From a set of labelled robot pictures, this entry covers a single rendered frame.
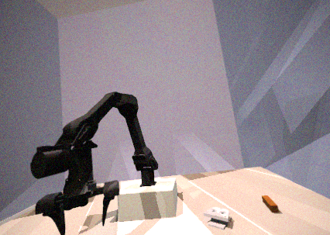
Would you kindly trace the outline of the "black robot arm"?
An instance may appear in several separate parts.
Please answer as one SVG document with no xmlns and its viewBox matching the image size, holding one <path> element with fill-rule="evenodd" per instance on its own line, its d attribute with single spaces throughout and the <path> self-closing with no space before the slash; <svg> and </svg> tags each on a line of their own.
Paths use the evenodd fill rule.
<svg viewBox="0 0 330 235">
<path fill-rule="evenodd" d="M 129 128 L 135 148 L 132 159 L 136 170 L 141 171 L 142 184 L 139 187 L 155 185 L 154 170 L 158 169 L 158 163 L 143 138 L 137 118 L 139 108 L 137 98 L 119 92 L 106 94 L 85 115 L 66 124 L 54 146 L 36 147 L 36 153 L 30 163 L 33 177 L 45 178 L 66 172 L 68 169 L 92 166 L 91 148 L 96 148 L 98 145 L 91 139 L 98 130 L 98 124 L 112 107 L 118 109 Z M 73 148 L 70 149 L 71 147 Z M 64 186 L 64 210 L 86 206 L 88 199 L 97 195 L 96 190 L 96 179 L 88 181 L 87 175 L 86 177 L 81 175 L 80 181 L 67 178 Z"/>
</svg>

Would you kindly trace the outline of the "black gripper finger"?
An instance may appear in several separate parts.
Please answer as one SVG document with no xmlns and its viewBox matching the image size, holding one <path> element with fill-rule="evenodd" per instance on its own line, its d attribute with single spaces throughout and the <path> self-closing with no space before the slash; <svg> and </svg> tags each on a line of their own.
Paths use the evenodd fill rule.
<svg viewBox="0 0 330 235">
<path fill-rule="evenodd" d="M 50 217 L 57 226 L 60 235 L 65 235 L 66 220 L 65 220 L 65 210 L 63 203 L 60 204 L 60 207 L 58 209 L 54 210 L 51 213 L 44 213 L 43 216 Z"/>
<path fill-rule="evenodd" d="M 110 205 L 110 202 L 114 199 L 115 199 L 115 197 L 111 197 L 111 198 L 108 198 L 108 199 L 106 199 L 104 197 L 104 199 L 103 199 L 103 202 L 102 202 L 102 218 L 101 218 L 102 226 L 104 226 L 104 224 L 105 224 L 105 217 L 106 217 L 107 209 Z"/>
</svg>

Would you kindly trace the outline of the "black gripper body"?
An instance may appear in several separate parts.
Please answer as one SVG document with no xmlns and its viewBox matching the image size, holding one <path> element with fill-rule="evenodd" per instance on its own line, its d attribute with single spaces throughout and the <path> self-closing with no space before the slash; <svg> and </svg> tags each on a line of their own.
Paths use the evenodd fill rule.
<svg viewBox="0 0 330 235">
<path fill-rule="evenodd" d="M 94 180 L 93 165 L 77 168 L 77 169 L 68 169 L 68 178 L 72 178 L 72 181 L 80 181 L 81 175 L 84 175 L 88 178 L 88 181 Z M 118 196 L 120 194 L 119 181 L 107 181 L 104 186 L 97 188 L 97 195 L 104 195 L 106 199 Z M 42 213 L 51 213 L 54 210 L 60 207 L 60 204 L 64 203 L 64 196 L 62 192 L 57 192 L 53 194 L 48 194 L 42 197 L 36 204 L 36 215 Z"/>
</svg>

